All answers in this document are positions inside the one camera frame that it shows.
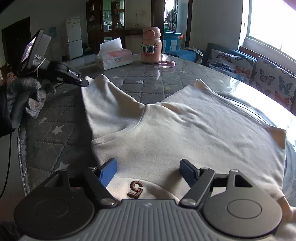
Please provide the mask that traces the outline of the grey gloved left hand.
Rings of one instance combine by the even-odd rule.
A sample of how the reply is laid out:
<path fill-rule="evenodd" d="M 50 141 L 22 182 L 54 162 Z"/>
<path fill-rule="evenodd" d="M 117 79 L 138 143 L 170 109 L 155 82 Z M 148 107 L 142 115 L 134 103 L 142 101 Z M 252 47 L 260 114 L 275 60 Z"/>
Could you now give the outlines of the grey gloved left hand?
<path fill-rule="evenodd" d="M 16 104 L 23 104 L 23 109 L 27 116 L 36 119 L 44 107 L 48 94 L 55 94 L 56 89 L 53 84 L 41 82 L 28 77 L 16 78 L 12 80 L 6 88 L 6 104 L 8 114 L 16 110 Z"/>

